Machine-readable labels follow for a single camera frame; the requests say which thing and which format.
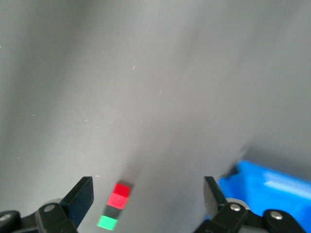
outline screw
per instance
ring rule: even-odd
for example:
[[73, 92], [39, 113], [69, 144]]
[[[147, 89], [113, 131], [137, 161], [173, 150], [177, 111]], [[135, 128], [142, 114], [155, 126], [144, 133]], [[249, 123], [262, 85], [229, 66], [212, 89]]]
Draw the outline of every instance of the screw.
[[44, 212], [49, 212], [49, 211], [51, 211], [52, 209], [54, 209], [54, 205], [47, 205], [46, 207], [44, 207], [44, 209], [43, 209], [43, 211]]
[[10, 214], [3, 215], [2, 217], [0, 217], [0, 222], [3, 222], [5, 220], [9, 219], [11, 216], [12, 215], [10, 215]]
[[230, 209], [231, 209], [231, 210], [234, 210], [234, 211], [240, 211], [240, 210], [241, 210], [241, 207], [240, 207], [238, 204], [232, 203], [232, 204], [230, 205]]
[[282, 220], [283, 219], [282, 214], [280, 214], [277, 211], [271, 211], [270, 215], [271, 215], [272, 218], [275, 218], [277, 220]]

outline cube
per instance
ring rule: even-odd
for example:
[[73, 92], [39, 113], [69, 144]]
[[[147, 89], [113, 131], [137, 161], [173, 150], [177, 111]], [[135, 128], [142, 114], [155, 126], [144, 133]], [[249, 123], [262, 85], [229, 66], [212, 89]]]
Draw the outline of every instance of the cube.
[[124, 209], [125, 205], [129, 199], [131, 189], [123, 184], [116, 183], [109, 199], [107, 205], [115, 207], [117, 209]]
[[97, 226], [101, 228], [105, 228], [107, 230], [113, 231], [117, 225], [118, 220], [107, 217], [107, 216], [101, 216], [99, 219]]

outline gray surface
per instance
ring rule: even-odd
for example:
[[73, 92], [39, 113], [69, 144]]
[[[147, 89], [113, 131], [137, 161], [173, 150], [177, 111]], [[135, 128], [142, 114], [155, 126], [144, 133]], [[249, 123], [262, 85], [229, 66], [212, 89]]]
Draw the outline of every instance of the gray surface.
[[311, 179], [309, 1], [1, 1], [0, 46], [0, 211], [91, 175], [80, 232], [123, 179], [115, 232], [189, 233], [242, 148]]

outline blue plastic bin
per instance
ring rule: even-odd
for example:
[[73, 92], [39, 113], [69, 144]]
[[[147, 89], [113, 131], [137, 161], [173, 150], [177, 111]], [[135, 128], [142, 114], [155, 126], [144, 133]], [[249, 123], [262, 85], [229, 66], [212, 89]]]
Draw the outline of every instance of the blue plastic bin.
[[311, 183], [242, 160], [238, 174], [220, 178], [219, 187], [226, 198], [243, 200], [259, 216], [267, 209], [291, 214], [311, 233]]

